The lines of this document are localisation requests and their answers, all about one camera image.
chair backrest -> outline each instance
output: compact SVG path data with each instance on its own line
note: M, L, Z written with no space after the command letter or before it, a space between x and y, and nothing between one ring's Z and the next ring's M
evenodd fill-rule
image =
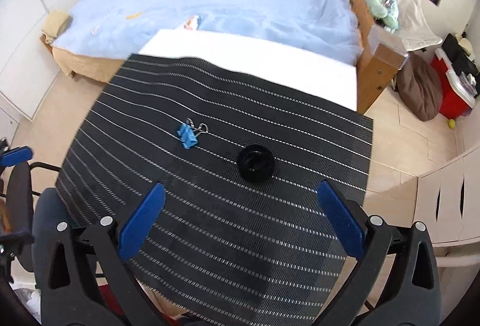
M7 187L6 209L12 232L32 234L33 197L32 177L28 162L16 165L11 171ZM22 254L17 256L22 267L33 272L31 245L23 246Z

metal screw head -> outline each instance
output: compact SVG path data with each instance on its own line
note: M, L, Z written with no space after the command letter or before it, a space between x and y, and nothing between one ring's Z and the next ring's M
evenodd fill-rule
M111 216L104 216L100 219L100 224L103 226L111 225L113 222L113 218Z
M67 227L68 227L68 224L66 222L60 222L57 224L58 231L65 231Z
M370 223L372 223L373 225L382 225L383 224L383 219L377 215L373 215L371 218L370 218Z
M425 231L427 229L426 225L423 222L415 223L415 227L419 231Z

brown bean bag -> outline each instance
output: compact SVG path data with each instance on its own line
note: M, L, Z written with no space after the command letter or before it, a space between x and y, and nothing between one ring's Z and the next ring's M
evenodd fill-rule
M410 53L410 60L397 74L397 90L407 108L420 120L432 120L438 115L443 99L440 78L420 56Z

light blue duvet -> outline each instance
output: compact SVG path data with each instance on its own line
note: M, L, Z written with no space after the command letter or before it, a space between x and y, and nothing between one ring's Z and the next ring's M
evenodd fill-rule
M349 0L82 0L70 14L54 46L85 56L125 59L191 16L200 17L201 30L276 41L351 65L360 53Z

bed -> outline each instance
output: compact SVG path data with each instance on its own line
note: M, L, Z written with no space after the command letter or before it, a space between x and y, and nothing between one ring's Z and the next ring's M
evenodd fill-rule
M185 21L192 16L199 30L274 41L356 65L360 113L405 61L401 44L375 27L363 0L82 0L70 12L73 23L53 43L53 56L65 74L101 82L160 29L190 29Z

